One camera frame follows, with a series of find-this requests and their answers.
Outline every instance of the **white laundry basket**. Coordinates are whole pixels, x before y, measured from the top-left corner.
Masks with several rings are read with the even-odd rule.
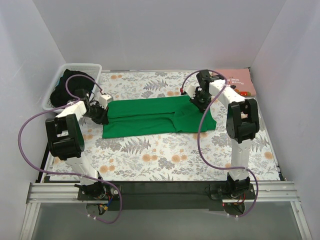
[[[66,69],[70,71],[81,71],[83,73],[88,74],[91,76],[95,82],[99,82],[102,66],[100,64],[93,64],[93,63],[67,63],[62,65],[59,70],[56,72],[48,91],[45,93],[42,102],[42,108],[44,110],[51,110],[55,108],[50,101],[51,93],[56,89],[56,86],[59,83],[60,78],[64,75]],[[96,92],[97,85],[94,85],[92,92]],[[61,113],[63,109],[56,110],[56,113]]]

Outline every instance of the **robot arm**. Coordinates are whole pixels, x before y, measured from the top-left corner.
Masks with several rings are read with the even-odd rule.
[[[75,173],[87,175],[96,179],[102,179],[88,161],[85,153],[85,141],[80,130],[79,120],[85,116],[91,118],[97,124],[108,124],[108,103],[112,97],[102,94],[95,104],[90,105],[89,93],[81,89],[76,93],[80,101],[63,110],[55,118],[45,121],[48,137],[48,145],[51,154],[59,157],[69,165]],[[95,180],[85,177],[80,178],[80,185],[76,185],[86,195],[101,199],[106,194],[105,186]]]
[[[188,86],[186,93],[190,102],[204,112],[211,96],[216,96],[225,85],[225,80],[210,76],[208,70],[202,70],[197,75],[199,86]],[[231,138],[231,167],[249,165],[249,153],[253,139],[259,131],[258,104],[254,99],[246,99],[227,86],[218,97],[227,108],[226,131]],[[249,188],[250,178],[245,169],[231,169],[227,182],[232,194],[239,194]]]

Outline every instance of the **green garment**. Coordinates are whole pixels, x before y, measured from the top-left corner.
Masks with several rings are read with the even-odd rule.
[[[102,138],[197,133],[203,114],[189,99],[173,96],[112,101],[108,104],[109,124],[103,125]],[[201,132],[216,129],[216,123],[208,112]]]

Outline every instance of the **white wall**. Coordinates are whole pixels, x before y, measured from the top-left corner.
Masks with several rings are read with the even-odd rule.
[[[288,0],[251,73],[280,168],[320,239],[320,3]]]
[[[30,182],[38,172],[22,159],[21,125],[40,112],[42,96],[64,64],[57,45],[32,0],[0,1],[0,238],[19,238]],[[40,166],[46,147],[45,116],[24,131],[23,147]]]
[[[33,0],[67,62],[250,67],[285,0]]]

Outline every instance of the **table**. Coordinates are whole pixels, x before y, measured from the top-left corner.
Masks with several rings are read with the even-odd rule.
[[[114,100],[163,98],[180,95],[180,87],[190,71],[103,72],[100,85]],[[189,81],[196,82],[192,76]],[[211,106],[216,130],[201,133],[201,148],[211,164],[229,167],[231,140],[226,131],[227,110],[220,102]],[[249,168],[260,181],[280,180],[261,113],[260,131],[250,150]],[[103,126],[81,119],[85,154],[91,165],[107,181],[224,181],[227,171],[207,166],[200,158],[196,133],[166,133],[102,139]],[[47,169],[72,172],[64,161],[47,159]],[[50,181],[77,181],[77,176],[51,175]]]

